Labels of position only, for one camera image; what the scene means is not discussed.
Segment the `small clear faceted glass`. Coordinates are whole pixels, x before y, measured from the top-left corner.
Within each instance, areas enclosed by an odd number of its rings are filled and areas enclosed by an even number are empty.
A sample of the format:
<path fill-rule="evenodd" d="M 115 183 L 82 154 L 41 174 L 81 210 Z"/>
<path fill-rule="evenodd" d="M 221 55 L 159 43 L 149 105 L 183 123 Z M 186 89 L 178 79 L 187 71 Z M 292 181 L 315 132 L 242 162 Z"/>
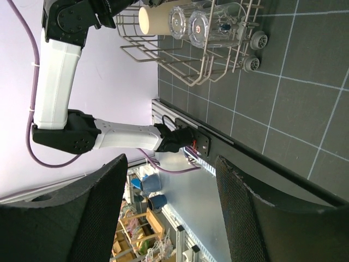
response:
<path fill-rule="evenodd" d="M 175 39 L 188 39 L 189 18 L 194 2 L 174 5 L 169 13 L 169 29 Z"/>

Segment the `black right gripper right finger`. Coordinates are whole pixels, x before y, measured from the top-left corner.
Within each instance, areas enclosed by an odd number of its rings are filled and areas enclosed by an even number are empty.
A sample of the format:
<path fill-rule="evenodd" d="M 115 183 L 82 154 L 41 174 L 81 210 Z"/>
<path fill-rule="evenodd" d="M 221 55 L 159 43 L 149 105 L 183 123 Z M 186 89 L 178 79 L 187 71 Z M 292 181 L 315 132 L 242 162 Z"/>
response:
<path fill-rule="evenodd" d="M 223 156 L 215 165 L 232 261 L 348 261 L 348 205 L 291 196 Z"/>

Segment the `beige cup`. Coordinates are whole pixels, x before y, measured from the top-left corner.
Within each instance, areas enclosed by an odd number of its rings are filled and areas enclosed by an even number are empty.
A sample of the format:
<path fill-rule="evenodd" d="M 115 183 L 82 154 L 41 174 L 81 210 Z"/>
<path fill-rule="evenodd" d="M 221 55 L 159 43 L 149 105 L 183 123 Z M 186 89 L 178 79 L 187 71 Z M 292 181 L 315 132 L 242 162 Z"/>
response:
<path fill-rule="evenodd" d="M 138 13 L 139 27 L 144 35 L 171 35 L 169 13 L 176 1 L 167 2 L 158 7 L 141 7 Z"/>

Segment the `large clear faceted glass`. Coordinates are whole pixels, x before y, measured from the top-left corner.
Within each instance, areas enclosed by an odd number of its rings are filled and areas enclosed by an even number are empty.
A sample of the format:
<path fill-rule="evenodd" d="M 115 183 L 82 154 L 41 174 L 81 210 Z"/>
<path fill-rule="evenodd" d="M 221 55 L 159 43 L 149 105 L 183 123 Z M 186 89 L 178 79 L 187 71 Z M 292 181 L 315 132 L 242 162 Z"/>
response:
<path fill-rule="evenodd" d="M 193 11 L 188 28 L 191 44 L 201 49 L 238 46 L 243 32 L 243 13 L 239 3 Z"/>

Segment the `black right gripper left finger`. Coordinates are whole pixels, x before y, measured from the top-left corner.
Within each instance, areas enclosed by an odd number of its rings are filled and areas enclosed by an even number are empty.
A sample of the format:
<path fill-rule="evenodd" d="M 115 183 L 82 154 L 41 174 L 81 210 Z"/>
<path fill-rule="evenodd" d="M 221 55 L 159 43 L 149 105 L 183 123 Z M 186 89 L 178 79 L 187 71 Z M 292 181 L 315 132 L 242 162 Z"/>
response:
<path fill-rule="evenodd" d="M 109 261 L 127 179 L 121 154 L 36 201 L 1 205 L 1 261 Z"/>

